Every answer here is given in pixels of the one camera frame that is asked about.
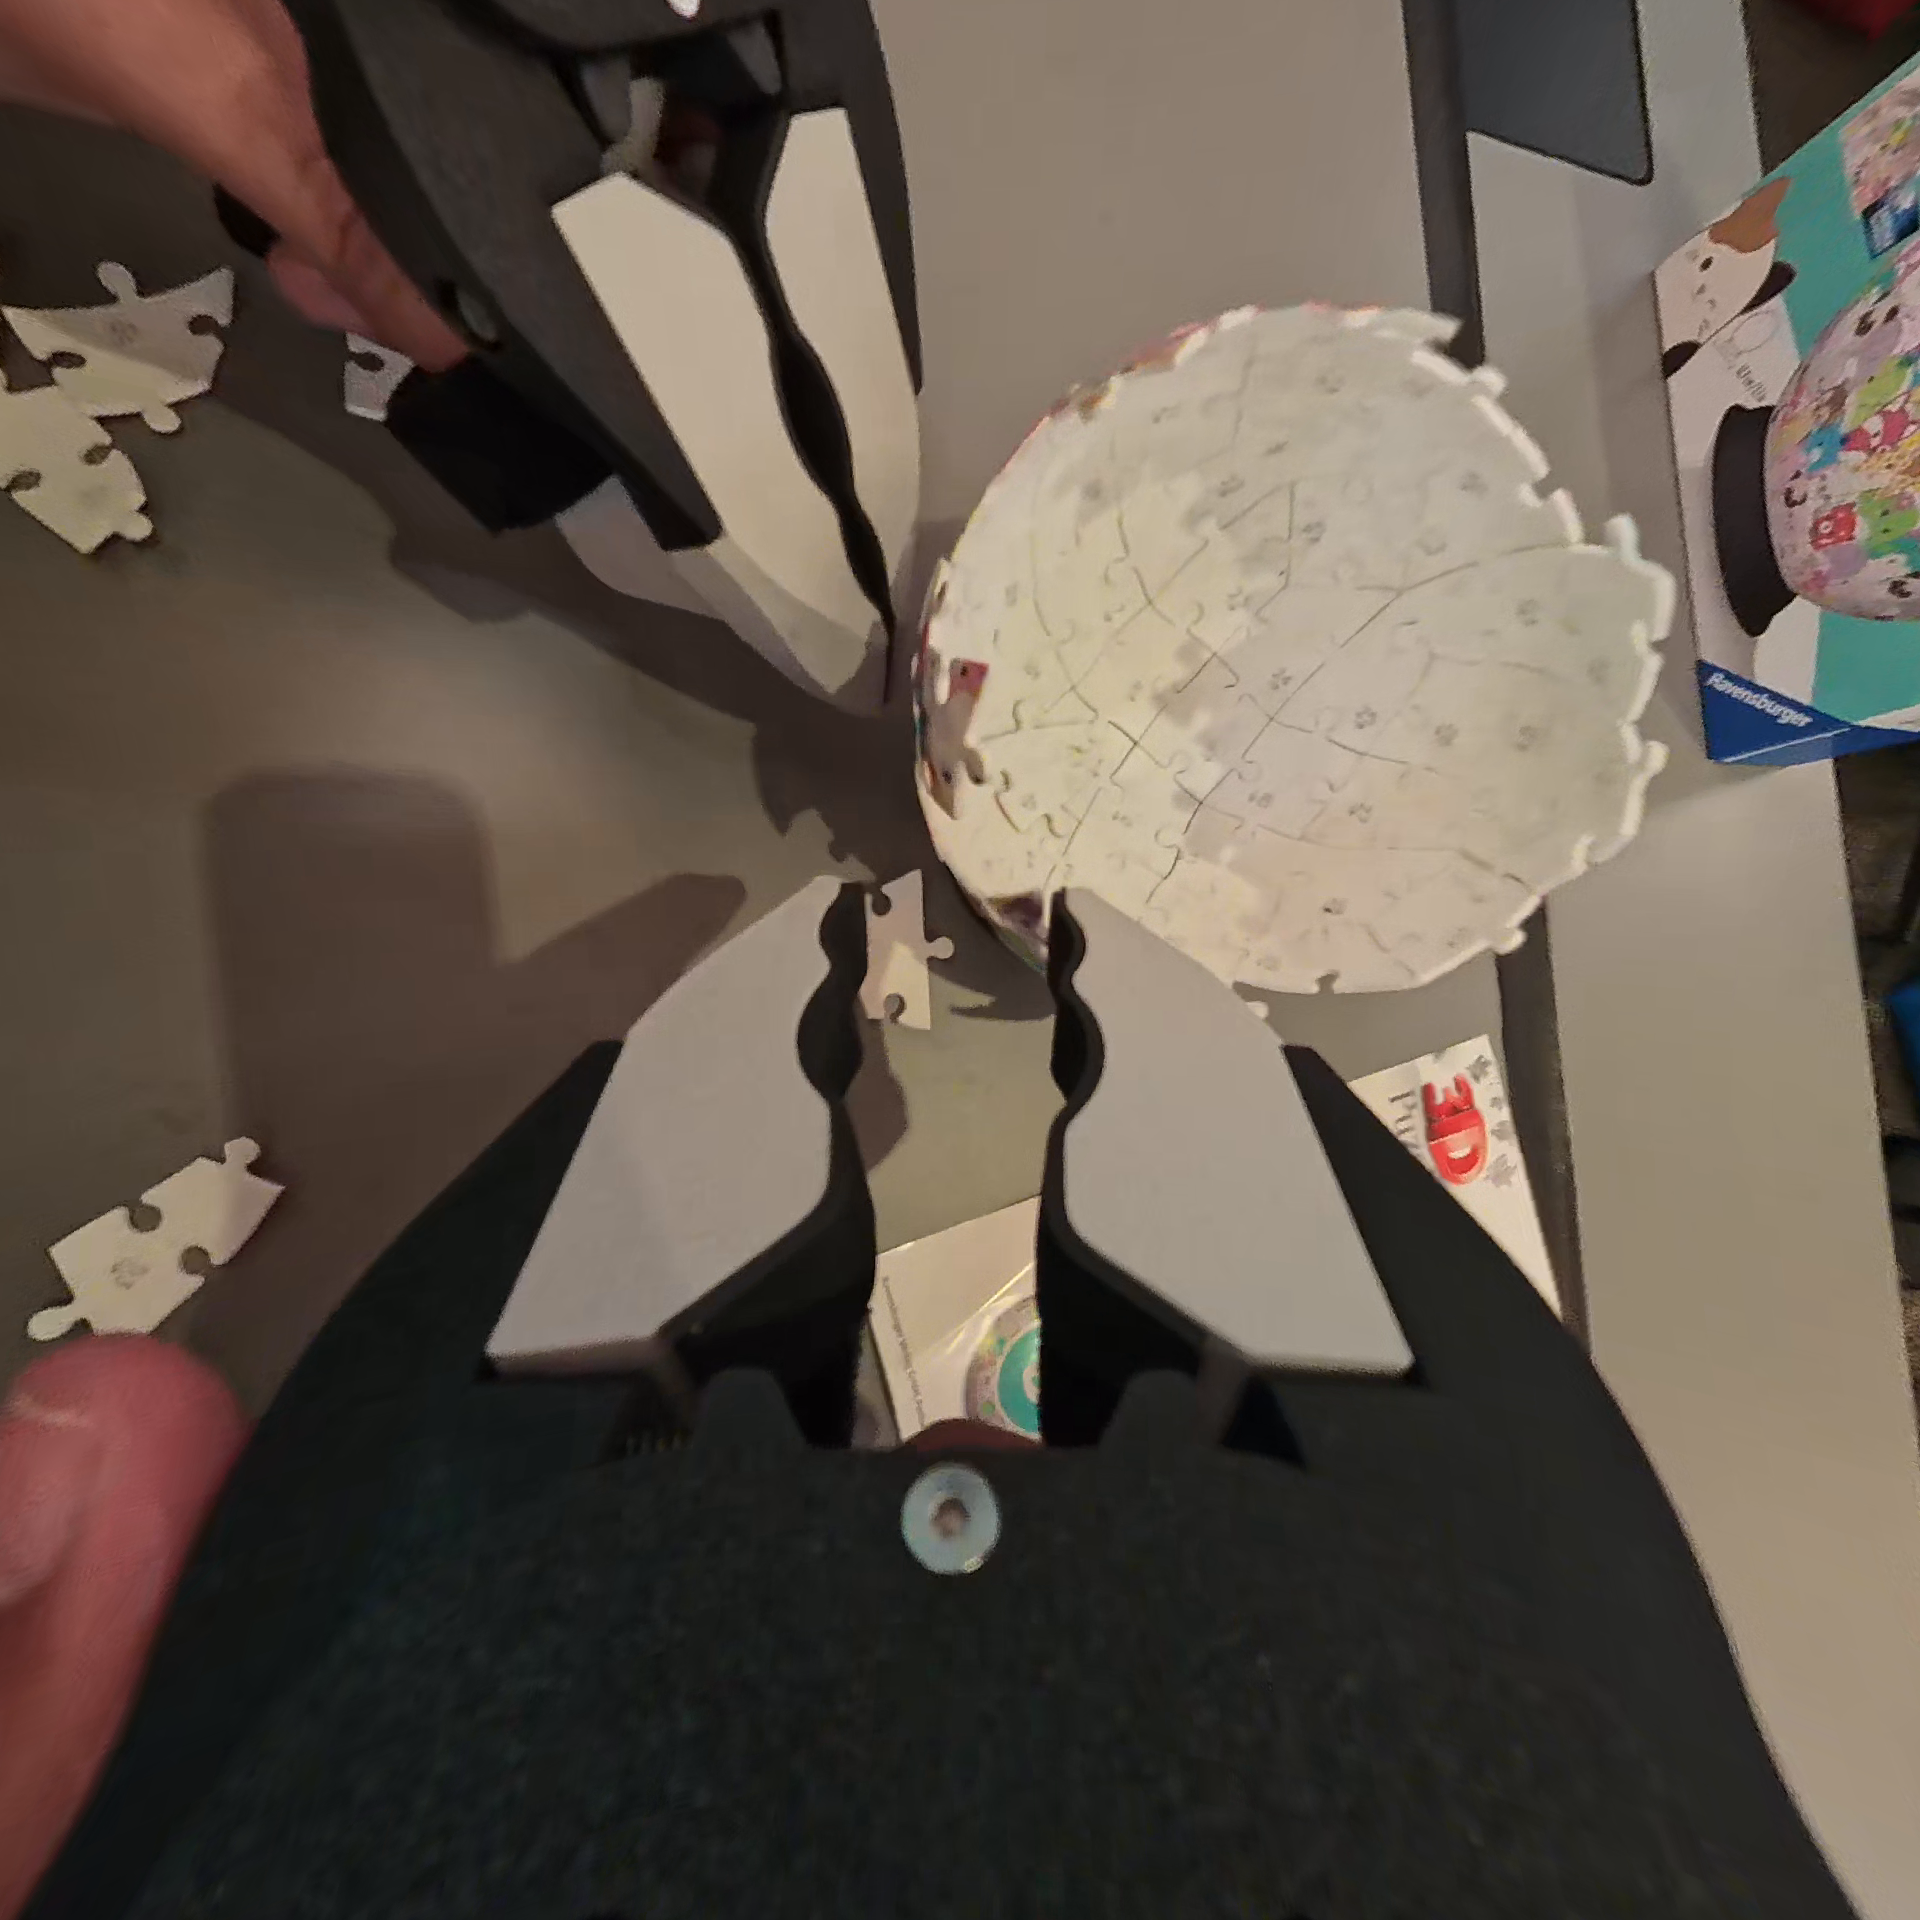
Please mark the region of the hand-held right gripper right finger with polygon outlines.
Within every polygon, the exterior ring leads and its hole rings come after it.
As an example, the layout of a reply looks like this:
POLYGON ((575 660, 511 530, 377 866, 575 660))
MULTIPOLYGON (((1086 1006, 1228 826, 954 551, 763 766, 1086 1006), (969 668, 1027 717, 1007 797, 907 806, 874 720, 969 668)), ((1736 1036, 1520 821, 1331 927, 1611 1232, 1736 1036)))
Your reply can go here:
POLYGON ((1102 1305, 1290 1372, 1414 1364, 1360 1223, 1274 1028, 1098 893, 1047 913, 1052 1246, 1102 1305))

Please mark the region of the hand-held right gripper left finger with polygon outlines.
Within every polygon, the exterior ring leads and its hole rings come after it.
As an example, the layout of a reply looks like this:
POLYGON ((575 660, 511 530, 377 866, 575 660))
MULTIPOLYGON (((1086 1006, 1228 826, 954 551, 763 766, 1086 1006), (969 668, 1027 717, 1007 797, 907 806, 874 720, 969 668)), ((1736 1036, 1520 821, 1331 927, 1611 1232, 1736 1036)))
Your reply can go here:
POLYGON ((876 1214, 849 1116, 867 900, 810 879, 617 1049, 490 1337, 503 1376, 851 1372, 876 1214))

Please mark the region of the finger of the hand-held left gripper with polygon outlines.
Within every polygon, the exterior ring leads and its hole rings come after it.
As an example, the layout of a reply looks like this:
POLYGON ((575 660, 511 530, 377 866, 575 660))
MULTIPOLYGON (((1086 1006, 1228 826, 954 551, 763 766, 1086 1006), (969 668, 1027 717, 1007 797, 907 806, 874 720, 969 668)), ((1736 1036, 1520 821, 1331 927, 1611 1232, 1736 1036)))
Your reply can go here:
POLYGON ((615 173, 554 218, 721 532, 675 553, 708 607, 792 680, 840 706, 878 706, 894 631, 849 568, 778 381, 778 314, 711 215, 615 173))
POLYGON ((922 505, 920 393, 846 110, 785 118, 762 208, 782 396, 884 633, 922 505))

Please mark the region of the colourful puzzle ball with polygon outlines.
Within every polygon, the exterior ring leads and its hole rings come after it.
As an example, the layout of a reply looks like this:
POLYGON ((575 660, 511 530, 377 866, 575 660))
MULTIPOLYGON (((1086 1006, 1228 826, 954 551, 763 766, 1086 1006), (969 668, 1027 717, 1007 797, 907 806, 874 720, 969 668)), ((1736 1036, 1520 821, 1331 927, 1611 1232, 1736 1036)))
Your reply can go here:
POLYGON ((1094 892, 1234 988, 1410 991, 1636 836, 1675 607, 1458 322, 1240 306, 1033 424, 936 567, 936 857, 1035 964, 1094 892))

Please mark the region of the puzzle instruction leaflet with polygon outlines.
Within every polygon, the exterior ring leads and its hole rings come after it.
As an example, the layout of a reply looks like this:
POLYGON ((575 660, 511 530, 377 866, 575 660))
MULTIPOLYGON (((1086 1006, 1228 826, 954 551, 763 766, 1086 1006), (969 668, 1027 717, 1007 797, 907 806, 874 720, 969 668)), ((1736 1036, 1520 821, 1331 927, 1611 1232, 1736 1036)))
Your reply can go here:
MULTIPOLYGON (((1566 1313, 1500 1041, 1441 1047, 1358 1077, 1351 1090, 1566 1313)), ((1171 1230, 1148 1230, 1143 1246, 1105 1241, 1121 1200, 1110 1180, 1095 1184, 1094 1218, 1062 1206, 1064 1224, 1252 1360, 1360 1373, 1402 1362, 1331 1167, 1286 1169, 1280 1198, 1260 1198, 1252 1160, 1249 1143, 1232 1145, 1202 1172, 1198 1202, 1179 1205, 1171 1230)), ((1041 1437, 1041 1224, 1033 1196, 880 1252, 855 1376, 859 1445, 894 1447, 944 1421, 1041 1437)))

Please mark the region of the teal puzzle box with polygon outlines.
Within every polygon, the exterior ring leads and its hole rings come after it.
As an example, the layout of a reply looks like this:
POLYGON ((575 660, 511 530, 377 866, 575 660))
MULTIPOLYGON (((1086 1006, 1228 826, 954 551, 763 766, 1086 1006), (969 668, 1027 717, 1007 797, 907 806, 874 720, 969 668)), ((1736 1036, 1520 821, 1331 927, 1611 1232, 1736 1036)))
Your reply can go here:
POLYGON ((1652 273, 1716 762, 1918 729, 1918 60, 1652 273))

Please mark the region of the person's left hand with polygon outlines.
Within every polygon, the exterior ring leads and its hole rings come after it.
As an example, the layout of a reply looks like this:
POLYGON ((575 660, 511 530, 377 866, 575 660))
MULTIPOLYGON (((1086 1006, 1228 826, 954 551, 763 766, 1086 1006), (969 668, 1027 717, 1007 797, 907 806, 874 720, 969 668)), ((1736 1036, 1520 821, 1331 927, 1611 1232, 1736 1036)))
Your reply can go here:
POLYGON ((3 92, 144 137, 222 186, 274 231, 267 265, 302 318, 436 373, 467 356, 352 204, 286 5, 6 1, 3 92))

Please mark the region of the person's right hand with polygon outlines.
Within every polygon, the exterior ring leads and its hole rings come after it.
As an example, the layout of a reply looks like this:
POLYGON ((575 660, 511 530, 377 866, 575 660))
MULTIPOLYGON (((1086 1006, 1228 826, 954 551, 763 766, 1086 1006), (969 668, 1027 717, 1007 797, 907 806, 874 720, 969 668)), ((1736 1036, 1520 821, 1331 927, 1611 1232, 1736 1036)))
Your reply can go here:
POLYGON ((249 1439, 228 1384, 150 1335, 39 1358, 3 1412, 3 1916, 24 1910, 121 1732, 185 1560, 249 1439))

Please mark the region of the black mat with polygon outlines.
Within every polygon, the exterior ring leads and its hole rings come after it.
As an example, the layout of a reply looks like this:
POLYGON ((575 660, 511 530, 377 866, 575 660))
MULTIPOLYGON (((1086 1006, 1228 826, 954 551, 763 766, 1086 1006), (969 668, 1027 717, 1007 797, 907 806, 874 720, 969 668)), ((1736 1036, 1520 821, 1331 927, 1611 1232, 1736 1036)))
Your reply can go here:
POLYGON ((1635 1, 1454 1, 1466 130, 1627 185, 1652 180, 1635 1))

